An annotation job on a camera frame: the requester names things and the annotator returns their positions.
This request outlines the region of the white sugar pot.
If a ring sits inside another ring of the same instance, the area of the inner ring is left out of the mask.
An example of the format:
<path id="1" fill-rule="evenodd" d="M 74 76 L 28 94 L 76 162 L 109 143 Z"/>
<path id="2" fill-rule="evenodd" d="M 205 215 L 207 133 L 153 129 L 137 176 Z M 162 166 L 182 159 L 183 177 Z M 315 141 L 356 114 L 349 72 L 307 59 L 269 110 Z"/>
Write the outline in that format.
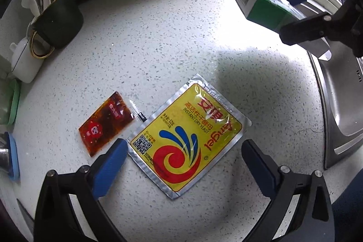
<path id="1" fill-rule="evenodd" d="M 32 56 L 29 49 L 29 40 L 26 37 L 18 43 L 12 42 L 9 48 L 12 52 L 12 74 L 24 83 L 31 83 L 44 61 Z"/>

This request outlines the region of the steel teapot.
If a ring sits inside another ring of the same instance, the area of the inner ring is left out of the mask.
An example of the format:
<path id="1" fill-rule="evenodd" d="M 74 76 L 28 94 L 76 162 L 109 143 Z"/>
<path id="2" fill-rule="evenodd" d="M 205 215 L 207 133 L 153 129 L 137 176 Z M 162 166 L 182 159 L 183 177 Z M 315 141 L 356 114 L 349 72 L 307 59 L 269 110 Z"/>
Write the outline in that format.
<path id="1" fill-rule="evenodd" d="M 0 167 L 1 171 L 8 173 L 10 168 L 10 150 L 5 135 L 1 134 L 0 139 Z"/>

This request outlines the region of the stainless steel sink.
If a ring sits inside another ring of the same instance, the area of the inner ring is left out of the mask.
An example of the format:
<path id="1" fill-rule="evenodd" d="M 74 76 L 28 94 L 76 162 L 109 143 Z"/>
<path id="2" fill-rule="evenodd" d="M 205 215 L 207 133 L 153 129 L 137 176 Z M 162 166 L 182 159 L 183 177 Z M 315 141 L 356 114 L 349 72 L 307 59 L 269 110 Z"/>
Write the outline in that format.
<path id="1" fill-rule="evenodd" d="M 362 59 L 340 42 L 329 42 L 330 60 L 309 55 L 321 94 L 325 129 L 324 168 L 362 146 Z"/>

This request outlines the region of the glass carafe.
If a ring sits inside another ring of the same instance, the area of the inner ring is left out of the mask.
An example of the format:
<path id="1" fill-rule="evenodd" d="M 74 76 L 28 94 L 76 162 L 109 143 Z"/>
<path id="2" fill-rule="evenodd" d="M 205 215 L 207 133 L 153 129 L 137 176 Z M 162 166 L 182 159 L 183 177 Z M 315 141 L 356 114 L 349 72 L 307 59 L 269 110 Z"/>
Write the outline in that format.
<path id="1" fill-rule="evenodd" d="M 0 80 L 0 124 L 6 125 L 9 121 L 10 110 L 12 106 L 13 90 L 8 81 L 6 81 L 6 73 L 1 71 Z"/>

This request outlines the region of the black mug utensil holder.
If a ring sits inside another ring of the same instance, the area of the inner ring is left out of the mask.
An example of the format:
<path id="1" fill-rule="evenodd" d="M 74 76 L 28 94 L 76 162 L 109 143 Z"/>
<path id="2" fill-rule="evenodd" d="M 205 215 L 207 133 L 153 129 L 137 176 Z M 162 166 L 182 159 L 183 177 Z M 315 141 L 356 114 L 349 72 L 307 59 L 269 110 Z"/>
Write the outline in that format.
<path id="1" fill-rule="evenodd" d="M 54 0 L 31 25 L 33 29 L 29 40 L 31 55 L 38 60 L 46 59 L 54 50 L 66 47 L 78 35 L 83 24 L 84 17 L 75 0 Z M 50 46 L 48 53 L 38 55 L 35 52 L 36 36 L 40 36 L 48 43 Z"/>

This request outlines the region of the green white medicine box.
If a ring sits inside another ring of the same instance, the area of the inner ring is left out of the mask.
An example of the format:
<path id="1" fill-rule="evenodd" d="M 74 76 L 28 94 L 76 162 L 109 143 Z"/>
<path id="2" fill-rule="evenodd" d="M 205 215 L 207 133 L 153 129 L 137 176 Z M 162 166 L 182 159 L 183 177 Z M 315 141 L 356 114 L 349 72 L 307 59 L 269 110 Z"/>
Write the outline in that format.
<path id="1" fill-rule="evenodd" d="M 317 14 L 303 4 L 293 7 L 287 0 L 236 0 L 236 2 L 247 20 L 276 33 L 287 24 Z"/>

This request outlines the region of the yellow yeast packet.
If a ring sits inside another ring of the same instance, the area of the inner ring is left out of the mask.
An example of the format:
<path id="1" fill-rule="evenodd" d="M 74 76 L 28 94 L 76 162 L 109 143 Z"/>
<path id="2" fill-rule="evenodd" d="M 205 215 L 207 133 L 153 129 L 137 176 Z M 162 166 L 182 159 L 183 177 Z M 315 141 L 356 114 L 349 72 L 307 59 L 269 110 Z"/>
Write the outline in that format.
<path id="1" fill-rule="evenodd" d="M 196 74 L 136 129 L 128 153 L 174 200 L 209 172 L 251 125 L 248 117 Z"/>

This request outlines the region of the red chili sauce sachet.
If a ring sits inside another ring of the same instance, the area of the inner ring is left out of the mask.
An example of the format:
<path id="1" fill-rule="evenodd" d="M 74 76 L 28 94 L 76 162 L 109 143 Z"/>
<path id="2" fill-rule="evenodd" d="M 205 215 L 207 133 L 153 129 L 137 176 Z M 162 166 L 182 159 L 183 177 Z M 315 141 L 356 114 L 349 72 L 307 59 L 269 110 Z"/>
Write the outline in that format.
<path id="1" fill-rule="evenodd" d="M 132 124 L 145 120 L 146 117 L 132 100 L 115 91 L 78 131 L 89 156 L 93 157 Z"/>

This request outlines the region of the blue saucer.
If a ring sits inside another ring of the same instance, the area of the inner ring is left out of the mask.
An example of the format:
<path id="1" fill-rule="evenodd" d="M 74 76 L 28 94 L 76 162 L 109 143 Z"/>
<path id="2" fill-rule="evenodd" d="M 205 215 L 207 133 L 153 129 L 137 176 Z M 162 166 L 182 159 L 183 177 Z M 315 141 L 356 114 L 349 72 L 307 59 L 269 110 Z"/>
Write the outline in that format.
<path id="1" fill-rule="evenodd" d="M 9 169 L 8 175 L 12 181 L 18 181 L 20 179 L 20 168 L 18 164 L 17 145 L 11 133 L 6 131 L 4 134 L 9 146 L 9 155 L 11 160 L 11 168 Z"/>

